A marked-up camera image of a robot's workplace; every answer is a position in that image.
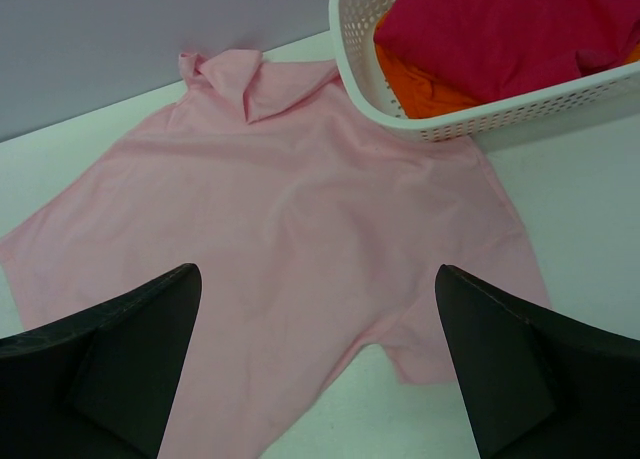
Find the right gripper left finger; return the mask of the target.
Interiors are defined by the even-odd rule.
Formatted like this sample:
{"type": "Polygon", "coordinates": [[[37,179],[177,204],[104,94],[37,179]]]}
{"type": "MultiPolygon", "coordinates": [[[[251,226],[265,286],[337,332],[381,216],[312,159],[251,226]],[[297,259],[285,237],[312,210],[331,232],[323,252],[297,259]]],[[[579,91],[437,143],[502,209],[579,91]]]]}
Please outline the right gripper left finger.
{"type": "Polygon", "coordinates": [[[198,314],[181,265],[1,341],[4,458],[155,458],[198,314]]]}

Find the pink t-shirt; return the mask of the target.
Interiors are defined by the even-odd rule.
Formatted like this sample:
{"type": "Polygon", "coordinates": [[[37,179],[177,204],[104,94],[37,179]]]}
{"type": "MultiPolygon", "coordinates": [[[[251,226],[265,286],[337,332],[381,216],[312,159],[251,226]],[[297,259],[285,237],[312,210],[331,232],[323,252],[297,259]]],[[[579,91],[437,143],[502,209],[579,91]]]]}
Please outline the pink t-shirt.
{"type": "Polygon", "coordinates": [[[162,457],[259,456],[369,344],[405,383],[452,380],[434,294],[444,264],[549,305],[471,139],[395,138],[356,110],[331,61],[229,50],[179,66],[178,102],[1,241],[27,327],[199,267],[162,457]]]}

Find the white plastic basket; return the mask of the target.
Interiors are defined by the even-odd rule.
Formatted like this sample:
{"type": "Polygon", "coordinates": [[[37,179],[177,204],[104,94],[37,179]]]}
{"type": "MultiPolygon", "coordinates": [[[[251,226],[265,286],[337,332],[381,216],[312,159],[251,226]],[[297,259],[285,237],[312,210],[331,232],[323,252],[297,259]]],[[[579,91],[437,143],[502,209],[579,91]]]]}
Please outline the white plastic basket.
{"type": "Polygon", "coordinates": [[[461,112],[410,119],[391,90],[376,56],[373,35],[395,0],[329,0],[334,55],[347,94],[369,120],[413,142],[489,132],[639,91],[637,62],[461,112]]]}

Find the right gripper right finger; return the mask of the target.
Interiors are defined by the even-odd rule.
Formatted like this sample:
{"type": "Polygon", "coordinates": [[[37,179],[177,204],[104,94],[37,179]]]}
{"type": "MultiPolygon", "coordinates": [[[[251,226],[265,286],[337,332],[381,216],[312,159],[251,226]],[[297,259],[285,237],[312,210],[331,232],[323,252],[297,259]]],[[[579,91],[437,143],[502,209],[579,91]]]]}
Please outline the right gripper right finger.
{"type": "Polygon", "coordinates": [[[638,457],[637,340],[450,265],[435,294],[481,457],[638,457]]]}

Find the red t-shirt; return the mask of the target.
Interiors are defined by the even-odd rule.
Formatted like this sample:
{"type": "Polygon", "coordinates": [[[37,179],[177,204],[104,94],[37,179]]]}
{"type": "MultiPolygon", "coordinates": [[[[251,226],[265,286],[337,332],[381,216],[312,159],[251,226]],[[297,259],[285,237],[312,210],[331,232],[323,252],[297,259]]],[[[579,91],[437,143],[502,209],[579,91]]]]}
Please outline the red t-shirt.
{"type": "Polygon", "coordinates": [[[395,0],[374,40],[493,102],[622,65],[639,0],[395,0]]]}

